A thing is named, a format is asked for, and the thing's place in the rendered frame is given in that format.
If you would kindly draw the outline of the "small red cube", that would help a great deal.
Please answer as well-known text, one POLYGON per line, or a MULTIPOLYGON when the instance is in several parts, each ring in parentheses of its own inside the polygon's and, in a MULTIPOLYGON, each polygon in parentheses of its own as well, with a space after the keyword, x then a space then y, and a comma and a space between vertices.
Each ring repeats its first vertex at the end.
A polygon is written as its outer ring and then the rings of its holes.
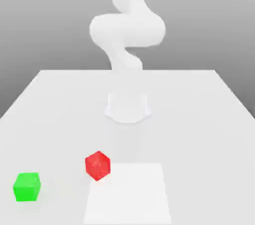
POLYGON ((89 176, 99 181, 111 172, 111 160, 101 151, 85 158, 85 169, 89 176))

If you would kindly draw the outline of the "small green cube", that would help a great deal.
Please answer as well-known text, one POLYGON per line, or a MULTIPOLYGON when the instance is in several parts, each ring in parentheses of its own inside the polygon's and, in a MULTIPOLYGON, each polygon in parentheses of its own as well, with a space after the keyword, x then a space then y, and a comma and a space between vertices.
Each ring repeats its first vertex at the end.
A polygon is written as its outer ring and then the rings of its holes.
POLYGON ((13 192, 17 202, 37 201, 41 188, 39 173, 19 173, 13 185, 13 192))

